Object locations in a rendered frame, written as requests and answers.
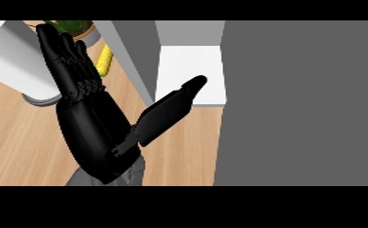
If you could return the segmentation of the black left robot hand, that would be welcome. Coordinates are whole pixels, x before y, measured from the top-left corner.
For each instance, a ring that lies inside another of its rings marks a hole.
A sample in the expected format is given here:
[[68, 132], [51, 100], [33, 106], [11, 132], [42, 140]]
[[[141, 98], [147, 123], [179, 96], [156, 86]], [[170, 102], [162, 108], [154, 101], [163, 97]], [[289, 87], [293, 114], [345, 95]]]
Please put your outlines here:
[[141, 113], [135, 124], [107, 92], [86, 45], [49, 23], [36, 27], [46, 66], [63, 98], [57, 116], [79, 168], [104, 186], [128, 171], [145, 147], [190, 113], [207, 77], [196, 76]]

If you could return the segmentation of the grey cabinet with white shelf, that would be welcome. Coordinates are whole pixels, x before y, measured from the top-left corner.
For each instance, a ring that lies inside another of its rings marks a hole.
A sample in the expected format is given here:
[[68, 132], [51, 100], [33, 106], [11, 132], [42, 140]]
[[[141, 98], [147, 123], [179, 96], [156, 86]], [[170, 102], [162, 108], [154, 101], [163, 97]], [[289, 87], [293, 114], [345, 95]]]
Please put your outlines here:
[[198, 75], [207, 84], [194, 104], [227, 104], [221, 20], [99, 20], [95, 26], [145, 104]]

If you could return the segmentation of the dark grey cabinet door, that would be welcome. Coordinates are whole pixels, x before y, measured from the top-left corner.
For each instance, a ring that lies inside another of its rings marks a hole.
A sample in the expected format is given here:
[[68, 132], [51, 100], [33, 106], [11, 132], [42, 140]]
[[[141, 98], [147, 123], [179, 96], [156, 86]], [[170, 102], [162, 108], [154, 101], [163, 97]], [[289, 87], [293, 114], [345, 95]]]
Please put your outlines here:
[[231, 21], [219, 185], [368, 185], [368, 21]]

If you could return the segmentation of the yellow corn cob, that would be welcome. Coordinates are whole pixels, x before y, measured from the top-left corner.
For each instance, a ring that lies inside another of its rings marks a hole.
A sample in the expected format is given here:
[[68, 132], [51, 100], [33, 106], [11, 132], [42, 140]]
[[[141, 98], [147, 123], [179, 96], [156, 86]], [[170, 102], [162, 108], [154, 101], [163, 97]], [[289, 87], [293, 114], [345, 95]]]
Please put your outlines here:
[[98, 70], [98, 74], [101, 77], [105, 77], [110, 73], [111, 68], [111, 62], [113, 62], [114, 53], [108, 46], [108, 44], [104, 44], [104, 47], [101, 49], [98, 61], [95, 63], [95, 67]]

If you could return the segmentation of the white cylindrical container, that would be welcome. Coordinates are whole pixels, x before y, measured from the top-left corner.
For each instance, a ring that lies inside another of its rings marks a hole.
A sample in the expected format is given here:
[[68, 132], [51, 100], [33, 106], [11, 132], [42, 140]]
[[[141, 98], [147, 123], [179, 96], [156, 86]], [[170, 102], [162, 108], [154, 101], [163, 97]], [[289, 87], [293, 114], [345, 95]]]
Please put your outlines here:
[[21, 20], [0, 20], [0, 82], [34, 106], [51, 106], [61, 99], [37, 35]]

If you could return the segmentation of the green potted plant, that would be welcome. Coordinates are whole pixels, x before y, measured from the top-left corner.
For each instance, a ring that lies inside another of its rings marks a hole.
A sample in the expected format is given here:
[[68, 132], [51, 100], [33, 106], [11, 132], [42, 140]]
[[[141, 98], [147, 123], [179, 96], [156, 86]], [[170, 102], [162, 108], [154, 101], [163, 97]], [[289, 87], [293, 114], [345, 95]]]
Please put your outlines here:
[[31, 29], [43, 23], [51, 23], [60, 33], [70, 33], [74, 40], [82, 40], [92, 47], [101, 39], [101, 33], [92, 20], [26, 20]]

